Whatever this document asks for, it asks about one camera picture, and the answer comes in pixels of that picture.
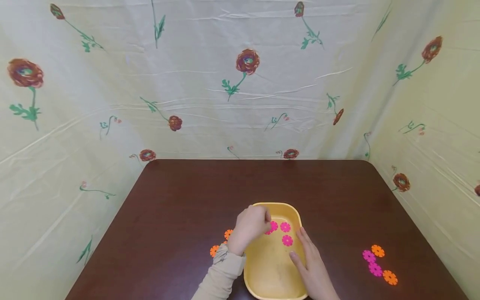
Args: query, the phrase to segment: orange snowflake block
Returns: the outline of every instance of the orange snowflake block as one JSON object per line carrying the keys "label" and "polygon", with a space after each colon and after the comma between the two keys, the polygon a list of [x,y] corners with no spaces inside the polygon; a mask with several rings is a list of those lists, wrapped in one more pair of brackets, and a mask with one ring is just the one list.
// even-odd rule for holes
{"label": "orange snowflake block", "polygon": [[392,286],[396,286],[398,283],[398,278],[396,277],[395,274],[392,273],[392,271],[385,270],[384,279],[386,282],[388,282]]}
{"label": "orange snowflake block", "polygon": [[379,245],[373,245],[372,246],[372,252],[373,252],[373,254],[375,254],[375,256],[378,256],[378,257],[384,257],[385,256],[385,251]]}
{"label": "orange snowflake block", "polygon": [[228,240],[228,238],[230,237],[230,235],[232,234],[232,232],[233,232],[233,230],[231,230],[231,229],[225,231],[224,236],[225,236],[225,239],[226,239],[226,240]]}
{"label": "orange snowflake block", "polygon": [[215,246],[213,246],[212,248],[210,248],[210,255],[211,255],[212,257],[215,257],[215,254],[216,254],[216,252],[218,251],[218,248],[220,248],[220,246],[217,246],[217,245],[215,245]]}

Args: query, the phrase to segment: left hand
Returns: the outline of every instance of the left hand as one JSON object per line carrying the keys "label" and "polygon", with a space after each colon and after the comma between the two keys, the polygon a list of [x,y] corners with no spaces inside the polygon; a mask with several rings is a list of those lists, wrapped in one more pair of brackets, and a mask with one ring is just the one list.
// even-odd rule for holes
{"label": "left hand", "polygon": [[258,236],[271,229],[272,217],[265,206],[250,205],[237,217],[235,229],[227,242],[228,251],[242,256],[247,246]]}

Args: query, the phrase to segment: tabletop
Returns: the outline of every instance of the tabletop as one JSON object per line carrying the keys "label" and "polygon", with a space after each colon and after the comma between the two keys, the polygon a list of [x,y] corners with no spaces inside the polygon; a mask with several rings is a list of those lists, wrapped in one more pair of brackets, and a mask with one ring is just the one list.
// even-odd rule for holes
{"label": "tabletop", "polygon": [[[360,160],[152,161],[66,300],[190,300],[212,264],[210,248],[256,202],[298,210],[342,300],[467,300],[389,186]],[[362,254],[373,245],[396,285],[371,273]],[[232,289],[229,299],[254,299],[243,276]]]}

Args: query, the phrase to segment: right hand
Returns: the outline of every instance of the right hand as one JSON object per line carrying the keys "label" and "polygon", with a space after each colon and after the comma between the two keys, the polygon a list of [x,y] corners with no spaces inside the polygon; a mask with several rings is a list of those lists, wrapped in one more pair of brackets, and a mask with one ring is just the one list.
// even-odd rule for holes
{"label": "right hand", "polygon": [[303,227],[297,231],[297,237],[305,252],[306,266],[294,251],[290,252],[290,259],[297,267],[308,295],[313,300],[339,300],[320,253]]}

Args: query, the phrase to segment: red flower print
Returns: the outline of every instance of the red flower print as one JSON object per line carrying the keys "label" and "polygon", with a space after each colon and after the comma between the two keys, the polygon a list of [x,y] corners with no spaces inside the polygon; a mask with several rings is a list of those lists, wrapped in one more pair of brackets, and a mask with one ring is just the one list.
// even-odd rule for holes
{"label": "red flower print", "polygon": [[333,120],[333,124],[337,124],[338,121],[340,120],[340,118],[342,117],[343,115],[343,108],[337,113],[337,115],[335,116],[335,120]]}
{"label": "red flower print", "polygon": [[180,130],[181,124],[182,124],[182,120],[177,116],[171,116],[168,119],[168,125],[170,126],[170,129],[172,129],[173,131]]}
{"label": "red flower print", "polygon": [[50,4],[50,12],[53,14],[53,16],[59,20],[65,20],[65,16],[61,12],[60,7],[58,7],[55,4]]}
{"label": "red flower print", "polygon": [[142,150],[140,152],[140,159],[142,161],[150,161],[150,160],[154,160],[156,157],[156,154],[155,152],[153,152],[152,150],[150,149],[145,149],[145,150]]}
{"label": "red flower print", "polygon": [[410,189],[410,181],[403,173],[398,173],[393,177],[393,183],[399,191],[406,192]]}
{"label": "red flower print", "polygon": [[438,55],[438,52],[440,52],[440,48],[442,48],[442,41],[443,38],[441,36],[437,36],[434,40],[428,43],[428,45],[421,53],[423,59],[425,60],[425,63],[429,63],[435,58],[435,56]]}
{"label": "red flower print", "polygon": [[13,59],[7,70],[17,86],[40,88],[43,85],[42,69],[29,60]]}
{"label": "red flower print", "polygon": [[303,10],[305,9],[305,5],[303,5],[303,2],[300,1],[295,5],[295,16],[296,17],[303,17]]}
{"label": "red flower print", "polygon": [[252,75],[260,64],[257,52],[252,49],[245,49],[237,57],[237,70]]}
{"label": "red flower print", "polygon": [[299,155],[300,153],[298,152],[298,150],[296,149],[288,149],[287,151],[285,151],[285,153],[283,154],[283,158],[284,159],[295,159],[297,158],[297,156]]}

